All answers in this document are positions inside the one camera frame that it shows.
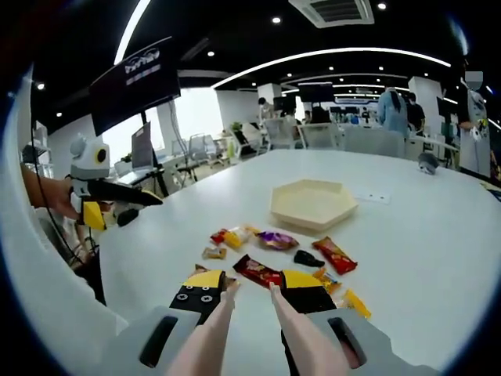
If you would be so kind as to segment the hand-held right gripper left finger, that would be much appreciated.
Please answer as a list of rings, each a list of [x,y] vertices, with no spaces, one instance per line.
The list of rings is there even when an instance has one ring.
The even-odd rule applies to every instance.
[[[117,336],[119,371],[220,371],[227,339],[225,272],[192,275]]]

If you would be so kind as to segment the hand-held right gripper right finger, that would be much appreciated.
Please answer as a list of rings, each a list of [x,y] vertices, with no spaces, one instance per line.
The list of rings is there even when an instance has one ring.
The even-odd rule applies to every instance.
[[[312,275],[280,273],[279,323],[291,371],[393,371],[387,335],[354,309],[339,308]]]

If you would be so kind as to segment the person's left hand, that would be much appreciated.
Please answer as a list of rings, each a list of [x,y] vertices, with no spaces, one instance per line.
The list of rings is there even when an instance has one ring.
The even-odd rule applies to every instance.
[[[79,214],[70,201],[71,185],[63,180],[55,181],[49,194],[50,206],[56,212],[73,220],[79,219]]]

